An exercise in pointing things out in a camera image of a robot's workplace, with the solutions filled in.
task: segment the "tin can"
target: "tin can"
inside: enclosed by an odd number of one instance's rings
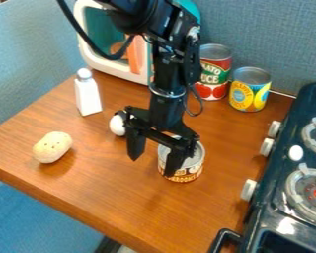
[[[241,67],[234,71],[229,103],[242,112],[264,108],[271,88],[271,75],[258,67]]]
[[[171,149],[159,145],[158,146],[158,171],[164,175],[166,159]],[[205,156],[205,150],[200,142],[197,142],[195,155],[193,158],[187,158],[182,166],[175,172],[173,177],[165,177],[166,179],[177,183],[188,183],[197,179],[202,173],[202,164]]]
[[[208,43],[200,47],[202,74],[196,84],[200,96],[208,101],[222,99],[232,65],[231,50],[222,44]]]

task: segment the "wooden tabletop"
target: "wooden tabletop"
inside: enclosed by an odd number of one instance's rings
[[[265,168],[260,146],[292,99],[271,94],[258,113],[238,112],[224,99],[206,102],[199,117],[185,116],[205,147],[204,171],[194,182],[173,183],[157,171],[155,142],[132,162],[125,139],[109,130],[115,111],[147,108],[147,87],[94,73],[101,113],[79,115],[72,77],[0,126],[0,180],[139,252],[205,252],[220,228],[241,231],[248,208],[241,189]],[[32,147],[55,130],[69,133],[73,148],[54,164],[39,164]]]

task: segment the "potato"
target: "potato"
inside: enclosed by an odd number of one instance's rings
[[[33,155],[41,163],[52,163],[61,158],[71,146],[72,138],[68,133],[53,131],[34,145]]]

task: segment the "blue fabric surface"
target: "blue fabric surface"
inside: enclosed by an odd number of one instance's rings
[[[84,65],[54,0],[0,5],[0,124]],[[94,252],[102,238],[0,182],[0,253]]]
[[[0,124],[85,65],[77,43],[55,0],[0,5]]]
[[[94,252],[97,231],[12,189],[0,187],[0,253]]]
[[[234,67],[270,72],[273,89],[296,94],[316,81],[316,1],[194,0],[202,42],[233,49]]]

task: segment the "stove knob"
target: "stove knob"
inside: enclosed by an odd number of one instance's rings
[[[275,144],[275,141],[271,138],[265,138],[262,147],[260,148],[260,154],[268,157],[271,153],[272,147]]]
[[[257,182],[251,179],[246,180],[243,190],[241,191],[240,198],[244,201],[251,201],[252,196],[256,190]]]
[[[268,136],[269,136],[270,138],[275,138],[275,137],[277,137],[277,134],[278,134],[278,132],[279,132],[279,128],[280,128],[280,127],[281,127],[281,122],[273,121],[273,122],[271,123]]]
[[[299,160],[301,160],[303,155],[304,155],[303,149],[299,145],[294,145],[290,147],[289,152],[288,152],[288,156],[290,160],[294,162],[298,162]]]

